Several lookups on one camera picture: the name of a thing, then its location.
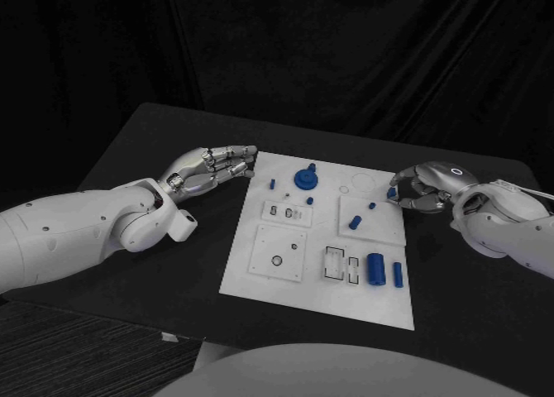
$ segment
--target robotic hand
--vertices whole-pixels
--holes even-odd
[[[394,186],[411,179],[419,198],[400,198]],[[496,180],[481,184],[458,165],[429,161],[399,172],[387,198],[401,208],[439,213],[453,205],[452,228],[485,256],[511,258],[554,279],[554,215],[525,192],[554,196]]]
[[[144,251],[165,234],[187,240],[197,220],[177,204],[229,179],[253,177],[256,146],[197,148],[158,181],[40,198],[0,213],[0,294],[98,265],[118,250]]]

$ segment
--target dark floor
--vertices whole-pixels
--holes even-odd
[[[0,396],[151,396],[193,371],[201,342],[8,302],[0,308]]]

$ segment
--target black table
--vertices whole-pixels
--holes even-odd
[[[145,103],[79,190],[158,178],[185,151],[230,144],[390,172],[445,160],[471,170],[481,182],[501,178],[538,189],[519,161]],[[187,242],[165,236],[145,252],[118,251],[102,265],[13,290],[5,298],[242,349],[293,342],[388,349],[530,395],[553,395],[554,280],[509,258],[482,256],[449,227],[450,212],[404,211],[414,331],[221,295],[247,185],[247,179],[234,179],[183,203],[198,220]]]

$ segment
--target blue plastic part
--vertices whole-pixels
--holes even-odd
[[[318,175],[315,174],[315,163],[311,163],[306,170],[299,170],[295,175],[296,186],[302,190],[311,190],[318,185]]]
[[[363,221],[363,217],[357,215],[348,225],[351,230],[357,230],[357,225],[360,224],[361,221]]]
[[[404,288],[404,275],[401,274],[401,264],[399,262],[393,262],[393,279],[396,287]]]
[[[386,285],[384,256],[381,254],[368,254],[368,283]]]

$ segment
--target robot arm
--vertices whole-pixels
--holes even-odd
[[[177,204],[230,178],[252,178],[256,146],[198,148],[158,181],[40,198],[0,213],[0,294],[98,265],[118,250],[144,251],[165,234],[187,240],[197,227]]]
[[[420,198],[400,198],[390,189],[388,200],[422,213],[443,211],[453,204],[452,228],[485,256],[509,256],[517,263],[554,279],[554,215],[524,190],[554,200],[554,196],[502,180],[479,184],[458,165],[430,161],[403,170],[396,186],[411,178]]]

